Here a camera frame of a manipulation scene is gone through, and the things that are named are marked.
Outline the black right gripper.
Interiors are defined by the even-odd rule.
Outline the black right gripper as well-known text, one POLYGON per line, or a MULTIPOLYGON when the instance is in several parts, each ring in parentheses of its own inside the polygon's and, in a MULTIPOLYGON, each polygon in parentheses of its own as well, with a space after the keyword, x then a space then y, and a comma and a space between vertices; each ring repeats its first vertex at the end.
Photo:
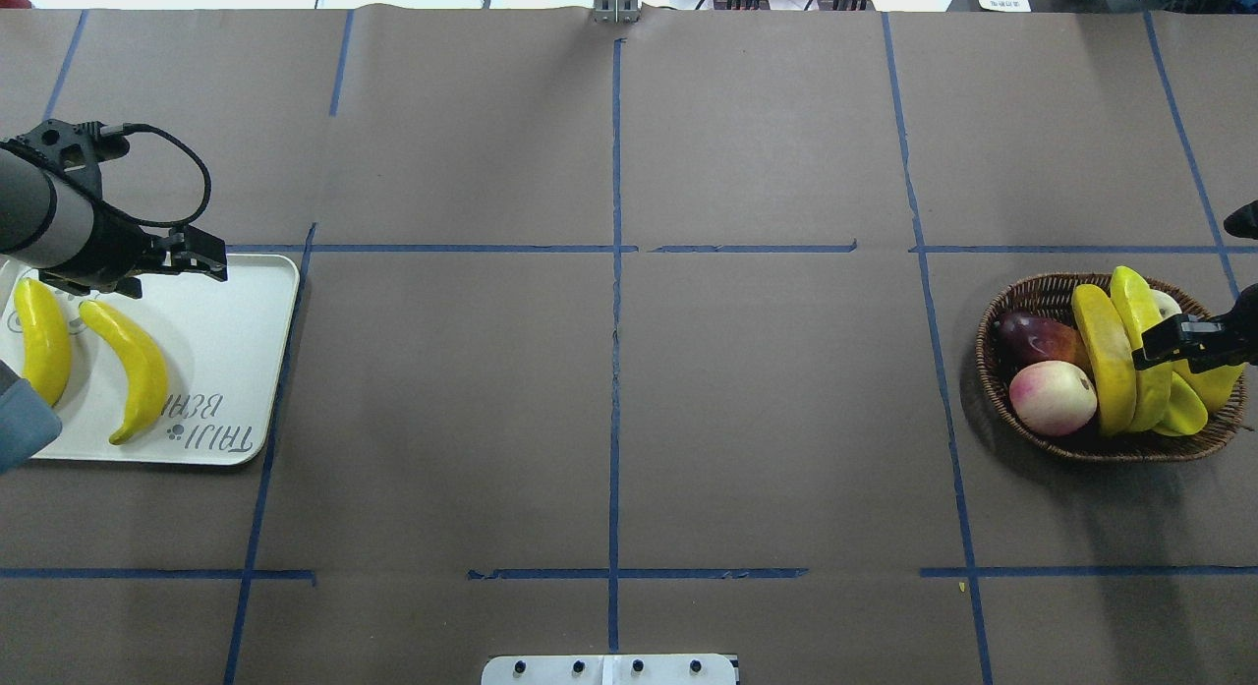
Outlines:
MULTIPOLYGON (((1232 238, 1257 239, 1257 200, 1242 205, 1224 219, 1232 238)), ((1166 366, 1183 359, 1191 372, 1205 372, 1222 366, 1257 364, 1257 283, 1245 287, 1224 315, 1224 323, 1194 314, 1174 314, 1142 332, 1142 346, 1133 349, 1132 362, 1138 371, 1166 366), (1227 352, 1227 329, 1234 349, 1227 352)))

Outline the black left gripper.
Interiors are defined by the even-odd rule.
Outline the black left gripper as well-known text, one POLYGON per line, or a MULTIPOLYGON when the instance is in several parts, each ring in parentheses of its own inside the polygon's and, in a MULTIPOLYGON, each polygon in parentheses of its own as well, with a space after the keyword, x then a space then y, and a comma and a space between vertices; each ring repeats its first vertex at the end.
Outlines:
POLYGON ((145 233, 112 212, 96 210, 86 245, 69 259, 69 294, 121 292, 138 299, 143 287, 132 282, 143 274, 196 273, 228 282, 226 245, 194 225, 176 225, 165 238, 145 233))

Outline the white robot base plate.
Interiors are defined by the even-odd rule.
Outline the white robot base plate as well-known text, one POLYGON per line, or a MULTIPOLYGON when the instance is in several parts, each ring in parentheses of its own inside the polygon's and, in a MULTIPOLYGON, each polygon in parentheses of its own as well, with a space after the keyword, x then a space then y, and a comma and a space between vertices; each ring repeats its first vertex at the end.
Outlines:
POLYGON ((494 656, 481 684, 740 684, 725 654, 587 654, 494 656))

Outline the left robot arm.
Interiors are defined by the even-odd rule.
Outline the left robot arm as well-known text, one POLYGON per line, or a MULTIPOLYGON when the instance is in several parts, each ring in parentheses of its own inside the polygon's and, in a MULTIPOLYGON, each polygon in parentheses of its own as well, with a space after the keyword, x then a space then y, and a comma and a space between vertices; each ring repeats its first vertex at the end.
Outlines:
POLYGON ((75 297, 102 292, 138 299, 140 278, 148 274, 200 273, 225 282, 225 243, 192 224, 210 192, 203 160, 166 131, 123 124, 87 134, 49 119, 3 142, 3 255, 75 297), (126 155, 126 137, 135 133, 161 136, 198 165, 203 196, 192 214, 151 222, 104 200, 99 162, 126 155))

